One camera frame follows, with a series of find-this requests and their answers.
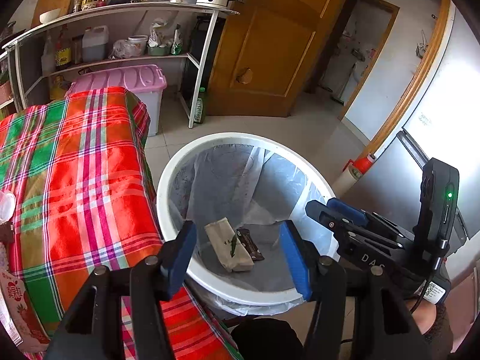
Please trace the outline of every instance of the white trash can rim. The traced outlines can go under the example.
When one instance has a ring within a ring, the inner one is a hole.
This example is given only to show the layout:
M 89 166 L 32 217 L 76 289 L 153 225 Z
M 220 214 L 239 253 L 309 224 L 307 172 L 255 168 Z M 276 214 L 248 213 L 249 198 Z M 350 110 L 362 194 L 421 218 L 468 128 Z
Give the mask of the white trash can rim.
M 306 161 L 306 159 L 280 143 L 276 143 L 273 140 L 259 137 L 257 135 L 240 132 L 222 132 L 207 135 L 188 143 L 177 151 L 166 165 L 158 183 L 157 216 L 165 241 L 175 239 L 178 234 L 169 210 L 170 188 L 172 187 L 173 180 L 177 173 L 189 159 L 195 157 L 200 152 L 214 146 L 232 143 L 257 146 L 275 152 L 292 162 L 300 171 L 302 171 L 316 186 L 325 201 L 335 197 L 332 188 L 330 188 L 327 181 L 308 161 Z M 230 302 L 268 306 L 292 302 L 301 297 L 301 294 L 299 294 L 294 288 L 287 291 L 260 292 L 234 286 L 220 279 L 198 261 L 195 261 L 195 259 L 190 260 L 187 274 L 205 289 Z

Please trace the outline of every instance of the pink plastic lid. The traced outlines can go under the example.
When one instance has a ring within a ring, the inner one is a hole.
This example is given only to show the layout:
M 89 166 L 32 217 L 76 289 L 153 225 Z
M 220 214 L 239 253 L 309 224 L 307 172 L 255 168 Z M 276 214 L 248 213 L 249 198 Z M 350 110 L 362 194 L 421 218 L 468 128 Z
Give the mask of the pink plastic lid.
M 167 79 L 156 64 L 117 67 L 80 76 L 71 85 L 67 96 L 109 86 L 121 86 L 133 93 L 157 92 L 167 87 Z

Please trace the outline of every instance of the plaid tablecloth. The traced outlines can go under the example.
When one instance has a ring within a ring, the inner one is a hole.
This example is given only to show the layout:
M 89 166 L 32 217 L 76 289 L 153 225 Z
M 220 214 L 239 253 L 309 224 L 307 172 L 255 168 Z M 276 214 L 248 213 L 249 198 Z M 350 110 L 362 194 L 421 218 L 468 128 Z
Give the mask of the plaid tablecloth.
M 146 106 L 120 87 L 0 122 L 0 188 L 17 198 L 10 270 L 50 335 L 95 266 L 133 266 L 161 246 L 143 151 L 148 124 Z M 187 288 L 162 310 L 177 359 L 241 358 Z M 122 321 L 133 359 L 129 298 Z

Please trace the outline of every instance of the blue gripper pad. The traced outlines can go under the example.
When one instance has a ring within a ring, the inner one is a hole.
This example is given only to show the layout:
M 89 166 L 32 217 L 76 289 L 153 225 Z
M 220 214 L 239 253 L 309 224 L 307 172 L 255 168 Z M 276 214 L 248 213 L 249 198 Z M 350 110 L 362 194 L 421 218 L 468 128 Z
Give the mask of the blue gripper pad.
M 173 242 L 172 250 L 169 250 L 161 263 L 162 274 L 168 277 L 167 292 L 170 297 L 173 297 L 183 284 L 191 255 L 194 252 L 194 247 L 197 243 L 197 227 L 195 223 L 185 221 Z
M 333 211 L 337 211 L 350 220 L 355 226 L 365 227 L 368 225 L 368 219 L 364 212 L 349 206 L 337 198 L 328 200 L 326 206 Z
M 295 288 L 308 302 L 311 300 L 310 272 L 304 259 L 303 239 L 292 221 L 286 220 L 280 225 L 280 245 L 289 265 Z

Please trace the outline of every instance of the tile floor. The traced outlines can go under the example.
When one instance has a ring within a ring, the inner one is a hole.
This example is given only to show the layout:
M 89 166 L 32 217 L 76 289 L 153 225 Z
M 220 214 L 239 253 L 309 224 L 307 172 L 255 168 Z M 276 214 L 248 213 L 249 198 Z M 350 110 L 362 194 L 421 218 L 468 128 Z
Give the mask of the tile floor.
M 205 123 L 188 128 L 188 119 L 172 93 L 164 93 L 160 110 L 159 134 L 149 137 L 145 155 L 158 185 L 169 159 L 187 143 L 218 132 L 245 132 L 270 138 L 296 151 L 332 183 L 349 158 L 355 159 L 363 144 L 338 119 L 341 105 L 324 95 L 302 93 L 288 118 L 263 116 L 208 116 Z M 305 340 L 314 304 L 304 303 L 276 318 L 288 321 Z M 353 334 L 354 302 L 348 298 L 345 309 L 344 339 Z M 340 359 L 348 359 L 350 345 L 342 345 Z

